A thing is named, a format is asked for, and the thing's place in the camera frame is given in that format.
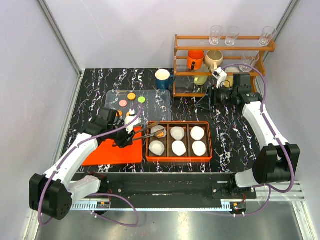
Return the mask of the yellow round cookie top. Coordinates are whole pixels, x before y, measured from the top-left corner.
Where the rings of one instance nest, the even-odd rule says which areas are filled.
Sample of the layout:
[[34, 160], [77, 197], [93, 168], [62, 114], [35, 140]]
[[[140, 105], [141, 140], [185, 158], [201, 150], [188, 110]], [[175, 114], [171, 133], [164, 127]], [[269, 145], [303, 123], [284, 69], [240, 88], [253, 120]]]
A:
[[127, 95], [127, 99], [130, 101], [134, 101], [136, 99], [136, 94], [131, 92]]

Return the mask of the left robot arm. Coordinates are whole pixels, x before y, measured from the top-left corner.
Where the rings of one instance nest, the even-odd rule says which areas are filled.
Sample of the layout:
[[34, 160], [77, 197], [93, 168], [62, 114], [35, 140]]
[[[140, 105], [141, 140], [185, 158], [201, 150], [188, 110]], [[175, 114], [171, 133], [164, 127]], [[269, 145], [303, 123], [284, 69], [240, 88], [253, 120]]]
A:
[[96, 117], [87, 122], [77, 135], [71, 147], [45, 173], [35, 173], [29, 180], [29, 207], [37, 211], [37, 220], [46, 225], [42, 216], [50, 220], [62, 220], [70, 211], [73, 203], [94, 195], [103, 198], [108, 193], [108, 186], [97, 176], [87, 175], [74, 183], [75, 173], [84, 161], [105, 140], [113, 140], [119, 148], [133, 144], [134, 126], [140, 124], [143, 111], [130, 109], [130, 115], [122, 119], [119, 112], [103, 107]]

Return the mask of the green round cookie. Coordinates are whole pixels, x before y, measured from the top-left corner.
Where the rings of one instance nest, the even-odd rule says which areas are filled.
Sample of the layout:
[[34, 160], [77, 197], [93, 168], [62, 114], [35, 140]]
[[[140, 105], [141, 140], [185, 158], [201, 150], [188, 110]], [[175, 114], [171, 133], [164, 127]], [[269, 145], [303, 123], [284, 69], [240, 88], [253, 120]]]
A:
[[146, 102], [146, 98], [143, 97], [143, 96], [140, 96], [140, 97], [138, 98], [138, 102], [141, 103], [141, 104], [143, 104], [143, 103]]

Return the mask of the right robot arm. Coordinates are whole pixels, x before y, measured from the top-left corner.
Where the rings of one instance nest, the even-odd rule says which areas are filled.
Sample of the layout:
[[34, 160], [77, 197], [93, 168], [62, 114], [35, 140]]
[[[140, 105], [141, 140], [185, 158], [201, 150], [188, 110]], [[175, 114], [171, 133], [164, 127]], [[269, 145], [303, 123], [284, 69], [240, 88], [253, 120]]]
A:
[[285, 190], [289, 192], [294, 184], [300, 148], [297, 144], [290, 144], [280, 134], [267, 112], [262, 96], [252, 91], [249, 74], [234, 74], [231, 87], [224, 86], [227, 82], [224, 71], [216, 70], [212, 76], [217, 83], [208, 87], [202, 101], [207, 101], [209, 109], [225, 103], [241, 108], [260, 147], [252, 168], [236, 173], [231, 179], [227, 185], [228, 195], [236, 199], [244, 194], [245, 188], [267, 185], [273, 189], [273, 183], [283, 182], [289, 182], [289, 187]]

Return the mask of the black metal tongs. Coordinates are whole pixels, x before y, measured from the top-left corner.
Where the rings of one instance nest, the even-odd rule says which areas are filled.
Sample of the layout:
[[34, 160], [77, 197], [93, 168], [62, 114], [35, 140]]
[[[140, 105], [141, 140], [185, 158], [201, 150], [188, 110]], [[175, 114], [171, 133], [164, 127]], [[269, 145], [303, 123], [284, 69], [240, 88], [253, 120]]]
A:
[[142, 133], [142, 136], [135, 137], [133, 142], [137, 141], [137, 140], [143, 140], [143, 139], [146, 139], [146, 138], [153, 137], [154, 135], [151, 134], [151, 128], [153, 128], [153, 127], [155, 127], [157, 125], [159, 125], [158, 121], [153, 122], [153, 123], [149, 124], [148, 126], [146, 126], [145, 128], [142, 128], [141, 130], [137, 131], [136, 134]]

